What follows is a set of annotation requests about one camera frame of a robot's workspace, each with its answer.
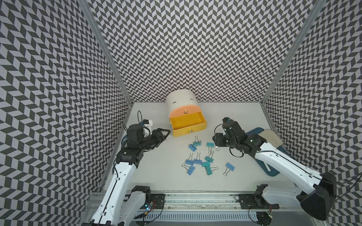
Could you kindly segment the yellow drawer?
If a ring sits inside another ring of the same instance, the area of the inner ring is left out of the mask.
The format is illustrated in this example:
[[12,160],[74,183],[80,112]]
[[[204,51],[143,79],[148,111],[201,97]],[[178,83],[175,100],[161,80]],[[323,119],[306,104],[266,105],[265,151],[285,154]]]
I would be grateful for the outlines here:
[[202,112],[173,117],[170,120],[174,137],[180,137],[202,131],[207,127],[207,121]]

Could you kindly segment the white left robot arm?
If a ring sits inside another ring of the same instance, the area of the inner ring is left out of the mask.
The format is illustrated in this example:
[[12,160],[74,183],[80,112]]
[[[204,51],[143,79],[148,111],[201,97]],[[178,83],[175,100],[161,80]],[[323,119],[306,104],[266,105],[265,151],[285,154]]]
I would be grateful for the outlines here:
[[130,197],[124,200],[128,186],[138,169],[145,152],[159,147],[171,131],[157,128],[145,122],[133,124],[127,129],[121,150],[113,163],[113,176],[101,204],[85,226],[128,226],[137,212],[151,202],[149,186],[135,186]]

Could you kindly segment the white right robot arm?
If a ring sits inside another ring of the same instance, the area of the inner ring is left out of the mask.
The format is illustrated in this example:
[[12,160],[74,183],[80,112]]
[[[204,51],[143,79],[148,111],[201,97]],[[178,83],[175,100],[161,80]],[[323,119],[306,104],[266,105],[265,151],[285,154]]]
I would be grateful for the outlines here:
[[287,154],[275,148],[258,134],[247,134],[231,118],[222,120],[222,133],[212,137],[218,147],[236,149],[242,155],[248,155],[262,161],[289,178],[293,188],[274,187],[268,184],[257,186],[250,207],[259,209],[278,205],[300,207],[311,217],[325,221],[337,198],[336,177],[330,172],[320,173],[308,168]]

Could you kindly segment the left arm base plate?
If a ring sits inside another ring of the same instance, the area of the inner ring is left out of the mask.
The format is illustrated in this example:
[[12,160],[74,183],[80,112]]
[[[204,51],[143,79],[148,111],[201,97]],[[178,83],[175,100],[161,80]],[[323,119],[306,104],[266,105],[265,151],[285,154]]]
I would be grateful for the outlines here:
[[161,210],[165,206],[165,199],[166,195],[159,193],[159,194],[151,194],[146,196],[146,202],[141,207],[141,210]]

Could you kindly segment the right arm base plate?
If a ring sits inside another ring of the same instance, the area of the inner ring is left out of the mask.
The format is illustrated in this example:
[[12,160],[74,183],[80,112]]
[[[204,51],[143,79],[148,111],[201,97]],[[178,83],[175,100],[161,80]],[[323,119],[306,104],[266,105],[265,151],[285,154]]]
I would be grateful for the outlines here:
[[239,194],[237,195],[237,201],[240,203],[241,209],[243,210],[248,210],[250,208],[266,210],[270,207],[272,210],[278,210],[280,208],[278,204],[268,203],[261,195]]

